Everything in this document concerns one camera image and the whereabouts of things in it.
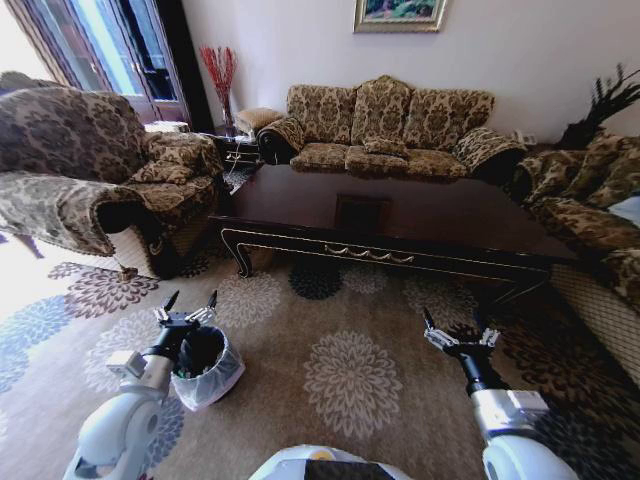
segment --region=plastic bag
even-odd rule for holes
[[[196,412],[222,398],[244,373],[240,354],[233,348],[222,330],[201,327],[182,345],[180,360],[171,373],[173,387],[182,403]],[[213,365],[194,378],[176,374],[181,368],[201,370],[204,363]]]

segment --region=picture frame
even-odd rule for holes
[[[447,0],[356,0],[354,33],[438,32]]]

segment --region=dark wooden coffee table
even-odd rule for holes
[[[471,179],[363,179],[265,165],[211,219],[243,277],[252,271],[244,247],[268,247],[506,283],[491,305],[542,285],[554,263],[577,260],[499,188]]]

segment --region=sofa armrest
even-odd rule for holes
[[[615,250],[602,264],[606,280],[622,298],[640,312],[640,249]]]
[[[270,123],[258,134],[260,156],[267,163],[289,163],[304,147],[304,132],[293,117]]]
[[[98,210],[132,203],[142,203],[142,198],[111,183],[23,171],[0,174],[0,230],[79,253],[113,255]]]
[[[215,177],[224,170],[215,141],[201,133],[147,132],[145,147],[149,159],[155,160],[164,152],[174,152],[185,164],[202,160],[204,173]]]
[[[503,185],[511,178],[526,147],[490,128],[469,131],[453,149],[453,155],[469,169],[470,176]]]
[[[551,150],[525,158],[516,166],[507,187],[511,199],[533,204],[542,197],[560,194],[577,174],[585,154],[580,150]]]

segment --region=area rug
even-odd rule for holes
[[[117,390],[105,359],[151,345],[151,309],[175,290],[174,309],[194,310],[214,289],[216,324],[246,373],[198,413],[171,394],[146,478],[246,479],[302,443],[415,479],[484,478],[464,375],[426,343],[420,315],[427,305],[443,328],[477,335],[464,283],[267,250],[252,257],[248,279],[215,242],[169,281],[55,266],[54,294],[0,323],[0,478],[60,478],[84,419]],[[583,480],[640,478],[640,393],[556,294],[538,290],[491,321],[503,332],[496,369],[552,407],[541,441]]]

